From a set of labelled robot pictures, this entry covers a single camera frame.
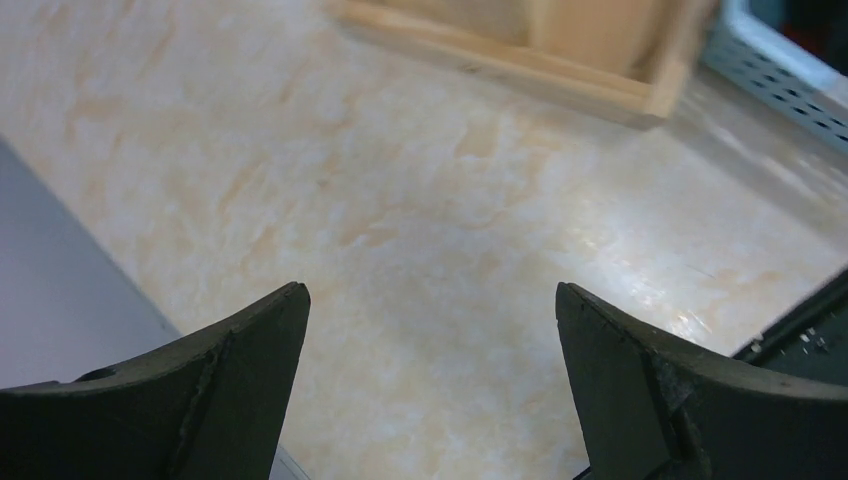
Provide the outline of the light blue plastic basket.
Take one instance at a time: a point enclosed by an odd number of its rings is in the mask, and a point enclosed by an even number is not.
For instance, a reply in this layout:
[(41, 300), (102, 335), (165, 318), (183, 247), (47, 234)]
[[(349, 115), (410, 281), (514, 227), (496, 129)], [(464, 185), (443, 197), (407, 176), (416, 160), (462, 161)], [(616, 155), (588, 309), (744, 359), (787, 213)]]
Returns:
[(780, 33), (781, 1), (722, 1), (702, 62), (847, 153), (847, 77)]

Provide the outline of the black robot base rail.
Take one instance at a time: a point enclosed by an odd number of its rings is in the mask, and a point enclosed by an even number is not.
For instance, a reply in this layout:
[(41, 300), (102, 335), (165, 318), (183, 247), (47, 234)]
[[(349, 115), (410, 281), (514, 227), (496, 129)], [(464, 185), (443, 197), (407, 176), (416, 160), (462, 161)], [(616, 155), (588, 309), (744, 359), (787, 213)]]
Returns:
[(733, 355), (796, 377), (847, 384), (847, 271), (842, 270)]

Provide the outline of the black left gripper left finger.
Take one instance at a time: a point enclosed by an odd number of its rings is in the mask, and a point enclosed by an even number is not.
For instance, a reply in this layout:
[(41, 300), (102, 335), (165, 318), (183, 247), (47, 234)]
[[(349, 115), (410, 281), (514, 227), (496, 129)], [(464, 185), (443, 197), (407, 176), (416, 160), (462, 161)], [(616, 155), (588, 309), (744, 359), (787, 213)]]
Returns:
[(1, 393), (5, 479), (267, 479), (311, 299), (292, 282), (75, 381)]

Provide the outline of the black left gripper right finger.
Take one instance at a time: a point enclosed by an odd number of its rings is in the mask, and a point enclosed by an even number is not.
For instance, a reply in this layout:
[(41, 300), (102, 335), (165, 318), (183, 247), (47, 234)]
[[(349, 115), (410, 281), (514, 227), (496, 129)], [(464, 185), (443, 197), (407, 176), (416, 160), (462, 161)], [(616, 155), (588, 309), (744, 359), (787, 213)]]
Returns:
[(725, 357), (574, 283), (556, 319), (592, 479), (843, 479), (847, 390)]

